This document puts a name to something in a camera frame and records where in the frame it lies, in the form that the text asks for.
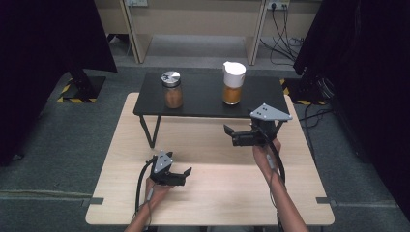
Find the human arm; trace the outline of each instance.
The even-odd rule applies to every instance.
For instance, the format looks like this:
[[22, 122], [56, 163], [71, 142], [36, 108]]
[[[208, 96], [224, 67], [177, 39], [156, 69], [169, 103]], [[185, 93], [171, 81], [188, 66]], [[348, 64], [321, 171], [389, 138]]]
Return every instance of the human arm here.
[[[280, 152], [280, 142], [275, 138], [273, 143], [277, 151]], [[299, 214], [298, 209], [296, 208], [295, 204], [287, 193], [283, 182], [281, 181], [281, 178], [277, 172], [278, 167], [275, 166], [273, 170], [268, 163], [268, 159], [266, 157], [267, 154], [271, 156], [272, 160], [276, 160], [272, 150], [267, 146], [253, 146], [252, 150], [255, 162], [261, 170], [263, 176], [265, 177], [265, 180], [268, 183], [268, 186], [276, 202], [276, 207], [284, 231], [308, 231], [304, 220]]]
[[146, 200], [125, 232], [140, 232], [144, 229], [145, 223], [150, 218], [152, 212], [166, 197], [166, 194], [173, 188], [173, 186], [156, 185], [151, 178], [146, 179], [145, 184], [145, 199], [147, 199], [151, 189], [153, 190], [151, 199]]

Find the black cable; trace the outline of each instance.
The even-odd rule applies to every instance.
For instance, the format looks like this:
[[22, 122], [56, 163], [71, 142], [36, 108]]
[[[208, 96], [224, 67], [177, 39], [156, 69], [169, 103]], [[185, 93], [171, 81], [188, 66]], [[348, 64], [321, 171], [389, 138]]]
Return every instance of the black cable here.
[[293, 67], [293, 65], [292, 65], [292, 64], [275, 63], [275, 62], [272, 60], [272, 55], [273, 55], [273, 53], [274, 53], [274, 50], [272, 49], [272, 50], [271, 50], [271, 55], [269, 56], [269, 59], [270, 59], [270, 61], [271, 61], [271, 63], [272, 63], [272, 64], [274, 64], [274, 65], [287, 65], [287, 66], [291, 66], [291, 67]]
[[316, 123], [314, 123], [312, 126], [308, 126], [309, 128], [314, 128], [314, 127], [317, 126], [318, 122], [323, 118], [324, 114], [331, 113], [331, 112], [334, 112], [334, 111], [332, 109], [327, 109], [327, 110], [326, 109], [320, 109], [319, 111], [317, 111], [316, 114], [313, 114], [313, 115], [310, 115], [306, 118], [300, 119], [299, 122], [310, 119], [310, 118], [317, 117]]
[[275, 52], [277, 52], [277, 53], [279, 53], [279, 54], [285, 56], [285, 57], [288, 58], [289, 60], [292, 60], [292, 57], [289, 56], [288, 54], [286, 54], [286, 53], [284, 53], [284, 52], [282, 52], [282, 51], [280, 51], [280, 50], [277, 50], [277, 49], [275, 49], [275, 48], [269, 46], [268, 44], [264, 43], [264, 42], [262, 41], [262, 39], [260, 39], [260, 41], [265, 45], [266, 48], [268, 48], [268, 49], [270, 49], [270, 50], [273, 50], [273, 51], [275, 51]]
[[284, 229], [283, 229], [283, 226], [281, 224], [280, 217], [279, 217], [279, 212], [277, 212], [277, 220], [278, 220], [278, 231], [279, 232], [284, 232]]
[[289, 50], [289, 53], [291, 54], [291, 56], [296, 60], [296, 57], [293, 55], [292, 52], [296, 53], [296, 55], [299, 55], [299, 53], [296, 52], [295, 50], [293, 50], [290, 47], [289, 38], [287, 37], [287, 18], [289, 17], [289, 11], [287, 9], [287, 5], [284, 5], [283, 7], [284, 7], [284, 13], [283, 13], [284, 25], [283, 25], [283, 28], [284, 28], [284, 35], [285, 35], [286, 41], [287, 41], [286, 47]]
[[146, 162], [144, 167], [142, 167], [141, 173], [139, 174], [138, 178], [138, 185], [136, 186], [136, 198], [135, 198], [135, 214], [136, 212], [139, 211], [139, 195], [141, 193], [141, 185], [142, 185], [142, 179], [144, 178], [145, 171], [147, 170], [147, 167], [154, 162], [156, 157], [152, 157], [150, 160]]
[[285, 50], [284, 48], [282, 48], [282, 47], [278, 44], [279, 41], [282, 41], [283, 44], [285, 45], [285, 47], [287, 48], [286, 41], [283, 39], [283, 33], [284, 33], [284, 31], [285, 31], [285, 27], [283, 27], [282, 33], [281, 33], [281, 32], [279, 31], [279, 28], [278, 28], [277, 20], [275, 19], [275, 9], [274, 9], [274, 8], [272, 8], [272, 19], [274, 20], [274, 24], [275, 24], [275, 27], [276, 27], [276, 29], [277, 29], [278, 35], [279, 35], [279, 38], [278, 38], [277, 41], [276, 41], [275, 38], [274, 38], [274, 41], [275, 41], [274, 48], [275, 48], [276, 46], [278, 46], [280, 49], [282, 49], [283, 52], [288, 53], [288, 54], [292, 57], [292, 58], [291, 58], [292, 61], [295, 61], [295, 60], [293, 59], [293, 55], [290, 54], [289, 49]]
[[304, 44], [303, 39], [290, 38], [290, 41], [295, 41], [295, 44], [290, 43], [290, 46], [302, 46]]
[[[268, 138], [267, 136], [265, 136], [265, 140], [268, 142], [268, 141], [269, 141], [269, 138]], [[275, 155], [275, 158], [276, 158], [277, 163], [278, 163], [279, 173], [280, 173], [279, 176], [281, 177], [281, 179], [282, 179], [282, 181], [283, 181], [283, 185], [284, 185], [284, 184], [285, 184], [285, 180], [286, 180], [286, 175], [285, 175], [285, 172], [284, 172], [283, 163], [282, 163], [281, 158], [280, 158], [280, 156], [279, 156], [279, 152], [278, 152], [277, 148], [275, 147], [275, 145], [274, 145], [274, 143], [273, 143], [272, 141], [269, 141], [269, 142], [268, 142], [268, 145], [269, 145], [269, 147], [271, 148], [272, 152], [273, 152], [274, 155]]]
[[[308, 105], [308, 106], [305, 108], [305, 118], [308, 116], [308, 109], [309, 109], [311, 106], [312, 106], [312, 104]], [[314, 162], [314, 164], [316, 165], [316, 157], [315, 157], [315, 154], [314, 154], [314, 148], [313, 148], [313, 144], [312, 144], [312, 142], [311, 142], [310, 134], [309, 134], [309, 132], [308, 132], [308, 120], [305, 120], [305, 127], [306, 127], [306, 134], [307, 134], [308, 146], [309, 146], [309, 148], [310, 148], [310, 152], [311, 152], [311, 156], [312, 156], [312, 158], [313, 158], [313, 162]]]

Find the yellow black tape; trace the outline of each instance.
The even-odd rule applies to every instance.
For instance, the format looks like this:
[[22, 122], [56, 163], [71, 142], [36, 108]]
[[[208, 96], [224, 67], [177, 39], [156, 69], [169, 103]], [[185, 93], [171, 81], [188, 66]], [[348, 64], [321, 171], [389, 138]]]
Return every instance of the yellow black tape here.
[[86, 99], [86, 98], [68, 98], [65, 97], [64, 95], [68, 92], [68, 90], [70, 89], [71, 85], [73, 84], [73, 79], [71, 78], [66, 86], [64, 86], [63, 91], [60, 94], [60, 97], [58, 98], [57, 102], [70, 102], [70, 103], [94, 103], [97, 101], [97, 99], [92, 98], [92, 99]]
[[296, 94], [294, 94], [292, 92], [292, 87], [293, 89], [295, 88], [294, 86], [290, 86], [288, 81], [286, 81], [285, 79], [281, 79], [280, 80], [280, 85], [282, 87], [283, 90], [283, 94], [287, 95], [291, 98], [292, 102], [295, 104], [325, 104], [324, 101], [322, 100], [318, 100], [318, 101], [307, 101], [307, 100], [299, 100], [299, 99], [295, 99], [294, 96], [297, 96]]

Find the silver lid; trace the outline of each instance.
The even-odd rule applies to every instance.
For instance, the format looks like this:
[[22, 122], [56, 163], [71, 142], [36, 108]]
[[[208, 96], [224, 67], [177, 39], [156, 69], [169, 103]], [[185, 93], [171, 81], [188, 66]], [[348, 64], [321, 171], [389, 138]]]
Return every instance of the silver lid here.
[[162, 75], [161, 80], [162, 80], [162, 85], [165, 87], [173, 88], [181, 84], [180, 74], [174, 71], [165, 72]]

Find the hazard tape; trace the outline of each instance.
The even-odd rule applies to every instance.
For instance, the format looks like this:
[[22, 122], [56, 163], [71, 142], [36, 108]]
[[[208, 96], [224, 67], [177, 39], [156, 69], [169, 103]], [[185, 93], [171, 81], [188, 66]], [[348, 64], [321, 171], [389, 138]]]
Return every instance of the hazard tape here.
[[[280, 80], [280, 85], [282, 87], [283, 94], [287, 95], [289, 97], [292, 97], [292, 95], [290, 93], [290, 88], [289, 88], [288, 83], [286, 82], [285, 79]], [[292, 102], [295, 103], [295, 104], [322, 104], [322, 105], [326, 104], [324, 101], [306, 101], [306, 100], [295, 100], [295, 99], [292, 99]]]
[[94, 103], [97, 101], [97, 99], [81, 99], [81, 98], [67, 98], [64, 97], [64, 95], [67, 93], [67, 91], [70, 89], [70, 86], [73, 84], [73, 79], [71, 78], [66, 86], [64, 86], [63, 91], [60, 94], [60, 97], [58, 98], [57, 102], [70, 102], [70, 103]]

